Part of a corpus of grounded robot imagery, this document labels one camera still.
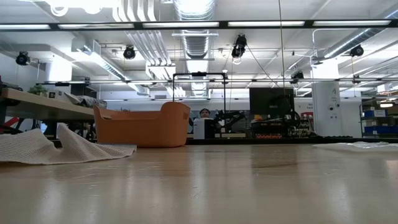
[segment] towel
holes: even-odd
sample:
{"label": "towel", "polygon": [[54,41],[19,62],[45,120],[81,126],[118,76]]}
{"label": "towel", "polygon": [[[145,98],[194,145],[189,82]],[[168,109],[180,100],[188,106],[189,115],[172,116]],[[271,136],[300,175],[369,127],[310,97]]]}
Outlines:
{"label": "towel", "polygon": [[104,145],[87,141],[65,124],[57,130],[63,148],[57,149],[39,129],[0,138],[0,162],[24,164],[73,164],[131,156],[133,145]]}

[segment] white column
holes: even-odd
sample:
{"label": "white column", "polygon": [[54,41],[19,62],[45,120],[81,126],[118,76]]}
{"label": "white column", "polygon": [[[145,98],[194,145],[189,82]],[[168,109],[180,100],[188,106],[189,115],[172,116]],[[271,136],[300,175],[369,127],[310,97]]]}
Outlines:
{"label": "white column", "polygon": [[[45,64],[45,81],[60,82],[72,80],[72,63],[57,58],[51,63]],[[57,89],[66,93],[70,93],[70,86],[52,86],[46,88]]]}
{"label": "white column", "polygon": [[[312,68],[313,78],[339,78],[335,58]],[[312,85],[315,131],[320,136],[341,136],[340,85],[338,82],[318,82]]]}

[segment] person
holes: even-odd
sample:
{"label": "person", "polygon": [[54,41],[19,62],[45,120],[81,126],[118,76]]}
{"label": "person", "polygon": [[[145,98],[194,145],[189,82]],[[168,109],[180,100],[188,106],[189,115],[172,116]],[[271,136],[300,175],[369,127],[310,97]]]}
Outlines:
{"label": "person", "polygon": [[210,118],[210,110],[203,108],[199,111],[200,118]]}

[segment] monitor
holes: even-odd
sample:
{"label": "monitor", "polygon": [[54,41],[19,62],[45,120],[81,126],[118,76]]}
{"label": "monitor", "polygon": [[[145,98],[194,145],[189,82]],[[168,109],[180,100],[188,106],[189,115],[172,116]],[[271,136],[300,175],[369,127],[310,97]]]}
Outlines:
{"label": "monitor", "polygon": [[292,88],[250,88],[250,113],[283,118],[294,110]]}

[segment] orange basket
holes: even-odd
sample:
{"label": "orange basket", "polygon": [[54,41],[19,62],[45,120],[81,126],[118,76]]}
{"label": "orange basket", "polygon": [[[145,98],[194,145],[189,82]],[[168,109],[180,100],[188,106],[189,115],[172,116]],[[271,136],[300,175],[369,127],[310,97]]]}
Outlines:
{"label": "orange basket", "polygon": [[190,108],[166,102],[160,111],[114,111],[94,107],[98,143],[138,147],[185,145]]}

